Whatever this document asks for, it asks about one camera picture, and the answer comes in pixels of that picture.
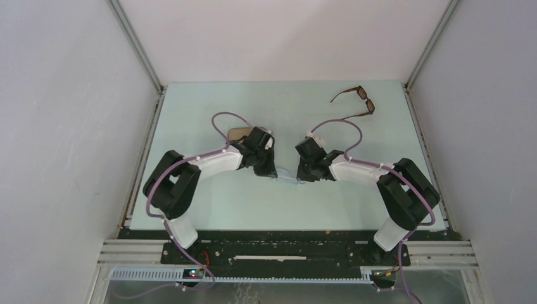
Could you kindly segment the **light blue cleaning cloth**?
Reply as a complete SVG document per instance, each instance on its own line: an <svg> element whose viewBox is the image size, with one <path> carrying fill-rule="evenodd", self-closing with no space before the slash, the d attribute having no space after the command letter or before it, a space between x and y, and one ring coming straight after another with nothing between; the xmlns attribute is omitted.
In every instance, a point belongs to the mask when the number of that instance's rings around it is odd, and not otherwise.
<svg viewBox="0 0 537 304"><path fill-rule="evenodd" d="M289 184L289 185L303 185L304 182L302 180L299 180L296 177L297 172L296 171L289 171L283 168L276 168L277 177L275 178L276 182L282 183L282 184Z"/></svg>

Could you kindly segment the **black glasses case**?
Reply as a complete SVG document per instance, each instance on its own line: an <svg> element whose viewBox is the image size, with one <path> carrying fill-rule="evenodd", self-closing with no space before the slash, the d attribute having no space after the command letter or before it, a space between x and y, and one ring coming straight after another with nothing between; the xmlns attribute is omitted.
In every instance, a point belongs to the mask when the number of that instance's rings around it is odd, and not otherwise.
<svg viewBox="0 0 537 304"><path fill-rule="evenodd" d="M243 142L246 138L250 137L252 127L237 127L228 130L227 137L229 142L237 141Z"/></svg>

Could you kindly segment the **brown sunglasses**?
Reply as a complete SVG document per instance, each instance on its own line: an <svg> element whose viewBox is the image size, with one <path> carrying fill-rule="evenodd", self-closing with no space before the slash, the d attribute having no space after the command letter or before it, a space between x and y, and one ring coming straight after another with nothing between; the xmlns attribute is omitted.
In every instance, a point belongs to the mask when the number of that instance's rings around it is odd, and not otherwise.
<svg viewBox="0 0 537 304"><path fill-rule="evenodd" d="M367 94L366 90L364 89L363 86L356 86L356 87L351 87L349 89L345 89L343 91L340 91L338 92L337 94L335 94L332 99L329 101L330 103L333 103L335 102L337 99L340 99L340 96L342 95L345 95L345 94L353 94L356 96L356 98L354 98L354 102L356 104L361 104L361 112L359 113L355 113L355 114L352 114L352 115L348 115L348 116L345 116L345 117L341 117L342 120L347 120L347 119L350 119L350 118L358 118L358 117L367 117L367 116L371 116L375 113L375 110L376 110L376 106L373 102L373 100L371 100L371 98L369 97L369 95Z"/></svg>

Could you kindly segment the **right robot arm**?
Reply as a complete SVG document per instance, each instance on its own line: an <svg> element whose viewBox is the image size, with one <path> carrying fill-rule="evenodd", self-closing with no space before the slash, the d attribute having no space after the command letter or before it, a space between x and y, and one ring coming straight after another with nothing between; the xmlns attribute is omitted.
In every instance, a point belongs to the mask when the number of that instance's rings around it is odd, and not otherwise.
<svg viewBox="0 0 537 304"><path fill-rule="evenodd" d="M374 234L368 248L372 262L384 265L392 259L393 248L429 217L434 224L434 208L440 195L418 166L408 158L383 165L355 160L343 151L326 152L312 137L295 146L300 156L297 178L305 182L347 181L371 186L379 191L388 218Z"/></svg>

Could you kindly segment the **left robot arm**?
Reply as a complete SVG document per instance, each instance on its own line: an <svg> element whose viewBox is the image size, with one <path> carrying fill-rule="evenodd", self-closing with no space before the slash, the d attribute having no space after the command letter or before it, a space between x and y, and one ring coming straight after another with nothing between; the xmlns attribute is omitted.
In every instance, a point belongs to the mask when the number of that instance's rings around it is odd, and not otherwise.
<svg viewBox="0 0 537 304"><path fill-rule="evenodd" d="M188 209L193 202L198 182L205 178L253 168L259 177L276 178L273 135L260 127L249 134L229 141L220 150L185 157L175 150L167 151L143 186L147 197L146 213L163 222L178 245L175 254L184 263L194 263L200 256L194 228Z"/></svg>

